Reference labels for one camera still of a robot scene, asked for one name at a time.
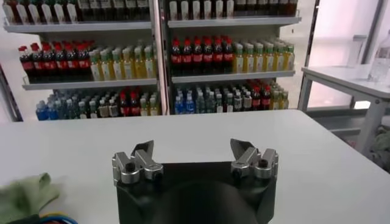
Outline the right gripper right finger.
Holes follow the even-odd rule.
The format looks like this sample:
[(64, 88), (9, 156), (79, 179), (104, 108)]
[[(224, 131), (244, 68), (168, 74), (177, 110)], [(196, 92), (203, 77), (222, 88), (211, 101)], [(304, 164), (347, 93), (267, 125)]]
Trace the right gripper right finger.
[(230, 140), (235, 160), (231, 162), (231, 174), (240, 180), (254, 175), (259, 180), (276, 178), (278, 175), (278, 153), (274, 149), (266, 149), (263, 153), (252, 143), (238, 139)]

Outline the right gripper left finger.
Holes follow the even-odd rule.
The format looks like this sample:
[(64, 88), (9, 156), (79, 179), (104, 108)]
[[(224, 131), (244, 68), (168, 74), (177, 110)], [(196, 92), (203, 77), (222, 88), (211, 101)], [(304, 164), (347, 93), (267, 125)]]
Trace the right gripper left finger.
[(136, 184), (142, 178), (159, 181), (164, 174), (162, 164), (152, 159), (154, 141), (137, 144), (130, 156), (117, 152), (112, 157), (113, 184)]

